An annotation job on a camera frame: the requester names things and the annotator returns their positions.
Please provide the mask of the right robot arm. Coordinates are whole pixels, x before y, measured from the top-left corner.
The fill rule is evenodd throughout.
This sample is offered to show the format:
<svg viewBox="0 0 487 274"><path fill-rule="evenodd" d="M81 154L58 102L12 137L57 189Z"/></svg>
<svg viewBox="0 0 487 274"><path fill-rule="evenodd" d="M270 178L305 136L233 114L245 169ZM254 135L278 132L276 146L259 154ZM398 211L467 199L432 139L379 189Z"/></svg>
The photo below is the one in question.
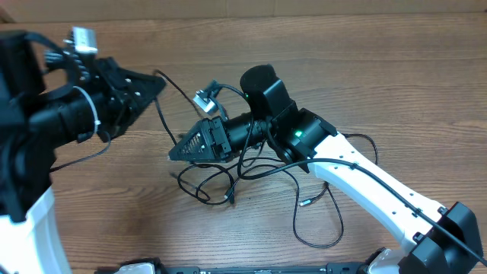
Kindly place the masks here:
<svg viewBox="0 0 487 274"><path fill-rule="evenodd" d="M281 161L338 188L376 218L399 243L379 249L358 265L359 273L468 273L483 263L476 216L457 202L445 207L411 190L368 160L345 134L315 113L298 108L270 65L247 70L237 93L249 112L228 119L216 116L222 84L197 92L195 103L207 117L198 121L169 153L192 167L220 167L244 161L246 150L267 144Z"/></svg>

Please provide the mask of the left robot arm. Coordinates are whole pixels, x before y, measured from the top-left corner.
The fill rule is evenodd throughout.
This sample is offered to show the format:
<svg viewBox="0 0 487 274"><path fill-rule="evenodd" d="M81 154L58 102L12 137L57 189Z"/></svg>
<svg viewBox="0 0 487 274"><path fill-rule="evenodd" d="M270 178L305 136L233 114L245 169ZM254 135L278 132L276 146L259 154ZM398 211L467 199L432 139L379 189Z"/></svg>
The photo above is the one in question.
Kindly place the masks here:
<svg viewBox="0 0 487 274"><path fill-rule="evenodd" d="M68 273L51 175L57 148L123 135L165 80L100 58L92 29L62 46L26 30L1 34L1 271Z"/></svg>

